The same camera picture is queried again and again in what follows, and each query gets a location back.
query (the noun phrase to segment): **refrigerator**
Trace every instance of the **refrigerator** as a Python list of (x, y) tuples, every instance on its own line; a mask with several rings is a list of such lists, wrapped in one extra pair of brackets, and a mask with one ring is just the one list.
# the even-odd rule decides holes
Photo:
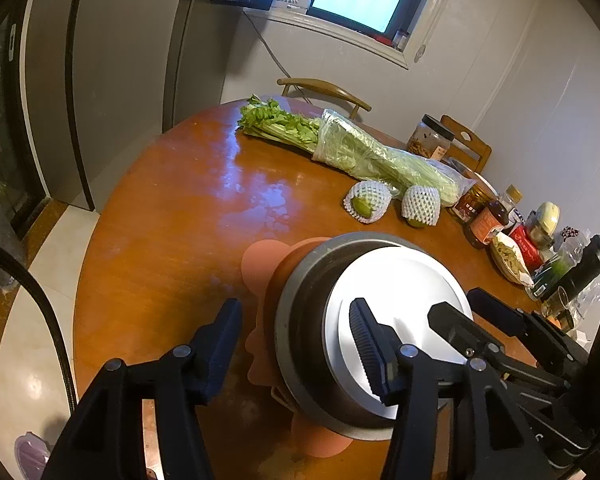
[(144, 149), (219, 104), (239, 9), (209, 0), (28, 0), (24, 94), (51, 197), (103, 211)]

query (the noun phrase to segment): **jar lid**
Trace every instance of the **jar lid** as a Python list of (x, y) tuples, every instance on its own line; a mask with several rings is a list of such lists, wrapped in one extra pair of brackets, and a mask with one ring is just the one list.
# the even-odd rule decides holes
[(430, 115), (424, 114), (422, 116), (422, 122), (425, 123), (429, 128), (431, 128), (437, 134), (440, 134), (443, 137), (445, 137), (446, 140), (454, 140), (456, 138), (454, 133), (449, 128), (447, 128), (439, 120), (434, 119)]
[(522, 200), (522, 193), (520, 193), (518, 188), (514, 185), (507, 187), (507, 194), (516, 204)]

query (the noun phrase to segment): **glass jar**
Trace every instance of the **glass jar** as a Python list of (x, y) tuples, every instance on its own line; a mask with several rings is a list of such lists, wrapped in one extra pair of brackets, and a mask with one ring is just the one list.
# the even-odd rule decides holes
[(470, 178), (476, 181), (475, 184), (449, 209), (450, 213), (463, 223), (477, 217), (489, 201), (497, 196), (496, 190), (479, 174), (473, 173)]
[(440, 121), (424, 115), (407, 142), (406, 150), (414, 155), (441, 160), (451, 147), (454, 134)]

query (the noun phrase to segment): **wooden chair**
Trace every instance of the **wooden chair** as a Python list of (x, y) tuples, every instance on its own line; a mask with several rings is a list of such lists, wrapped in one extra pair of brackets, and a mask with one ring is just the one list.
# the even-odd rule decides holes
[(451, 148), (446, 152), (446, 156), (452, 156), (462, 162), (470, 170), (480, 173), (484, 169), (487, 160), (489, 160), (491, 146), (482, 142), (480, 137), (474, 134), (469, 128), (462, 126), (462, 124), (453, 120), (448, 115), (443, 115), (440, 122), (451, 130), (458, 142), (461, 142), (478, 155), (478, 159), (473, 158), (471, 155), (454, 145), (451, 145)]
[(307, 90), (311, 90), (312, 92), (316, 92), (318, 94), (328, 95), (330, 97), (343, 99), (349, 103), (352, 103), (355, 106), (349, 114), (349, 119), (355, 117), (360, 108), (366, 110), (367, 112), (371, 111), (371, 106), (366, 104), (364, 101), (361, 101), (360, 99), (355, 97), (355, 95), (350, 94), (343, 88), (340, 88), (339, 86), (336, 86), (333, 83), (329, 83), (328, 81), (323, 81), (321, 79), (287, 77), (283, 79), (278, 79), (278, 84), (280, 86), (285, 86), (285, 89), (282, 91), (282, 95), (284, 97), (286, 97), (289, 94), (289, 88), (291, 86), (298, 86), (300, 88), (306, 88)]

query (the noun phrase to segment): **red label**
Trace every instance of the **red label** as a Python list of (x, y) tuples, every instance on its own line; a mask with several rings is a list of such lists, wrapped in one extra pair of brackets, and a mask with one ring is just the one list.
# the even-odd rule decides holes
[(542, 265), (542, 258), (536, 246), (533, 245), (533, 242), (526, 237), (525, 227), (520, 224), (509, 233), (509, 236), (518, 244), (522, 253), (522, 259), (525, 261), (529, 272), (538, 269)]

